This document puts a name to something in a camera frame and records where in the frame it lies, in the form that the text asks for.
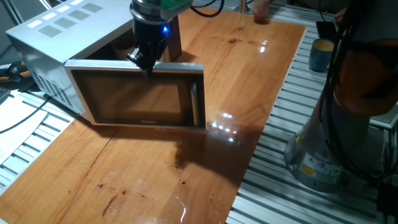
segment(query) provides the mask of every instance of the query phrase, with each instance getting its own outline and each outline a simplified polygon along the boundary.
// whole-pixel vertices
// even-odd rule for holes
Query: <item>hand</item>
[[[254,20],[261,21],[269,18],[269,0],[254,0],[252,9]]]
[[[346,11],[347,11],[347,8],[344,8],[340,12],[337,12],[337,14],[335,15],[335,19],[338,24],[341,22],[341,20],[343,20],[343,16],[346,13]]]

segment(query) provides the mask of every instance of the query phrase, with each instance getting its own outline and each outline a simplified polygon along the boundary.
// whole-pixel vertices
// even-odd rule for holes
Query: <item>microwave door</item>
[[[157,63],[152,78],[128,61],[69,60],[65,69],[93,124],[205,128],[201,64]]]

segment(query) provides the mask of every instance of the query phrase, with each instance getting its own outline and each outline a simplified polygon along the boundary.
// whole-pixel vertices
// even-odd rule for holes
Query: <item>microwave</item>
[[[134,39],[130,0],[69,0],[7,31],[36,84],[95,125],[205,128],[203,64],[157,62],[151,78],[113,43]],[[178,18],[169,57],[181,52]]]

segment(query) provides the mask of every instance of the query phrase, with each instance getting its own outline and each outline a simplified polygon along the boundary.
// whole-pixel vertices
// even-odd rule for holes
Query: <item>cup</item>
[[[112,48],[118,60],[127,60],[127,54],[134,50],[134,39],[127,37],[117,39],[113,42]]]
[[[325,72],[330,63],[335,44],[328,39],[317,39],[312,43],[309,67],[314,72]]]

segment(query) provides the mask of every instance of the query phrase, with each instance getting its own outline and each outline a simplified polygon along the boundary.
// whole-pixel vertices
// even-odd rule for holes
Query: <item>wooden tabletop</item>
[[[225,222],[304,27],[225,11],[209,19],[188,10],[179,21],[179,60],[205,64],[206,120],[223,129],[188,134],[78,118],[0,196],[0,218]]]

